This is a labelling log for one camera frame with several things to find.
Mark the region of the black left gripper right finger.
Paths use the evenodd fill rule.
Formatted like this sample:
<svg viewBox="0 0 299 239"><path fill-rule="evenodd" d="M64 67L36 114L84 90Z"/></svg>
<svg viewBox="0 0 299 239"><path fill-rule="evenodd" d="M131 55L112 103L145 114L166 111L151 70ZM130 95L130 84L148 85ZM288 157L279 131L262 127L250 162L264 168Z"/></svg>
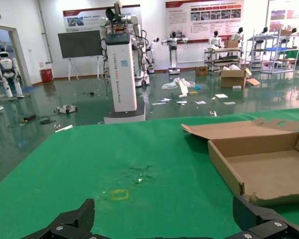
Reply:
<svg viewBox="0 0 299 239"><path fill-rule="evenodd" d="M241 229L230 239L299 239L299 225L291 223L275 210L251 204L234 196L233 218Z"/></svg>

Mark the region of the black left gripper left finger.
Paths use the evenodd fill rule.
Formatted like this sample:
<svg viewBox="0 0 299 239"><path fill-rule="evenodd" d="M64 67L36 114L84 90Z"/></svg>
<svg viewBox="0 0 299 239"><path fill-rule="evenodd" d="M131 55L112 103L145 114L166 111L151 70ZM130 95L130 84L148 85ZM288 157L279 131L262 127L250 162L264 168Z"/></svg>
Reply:
<svg viewBox="0 0 299 239"><path fill-rule="evenodd" d="M76 210L59 214L48 226L26 239L101 239L91 232L95 219L95 201L87 199Z"/></svg>

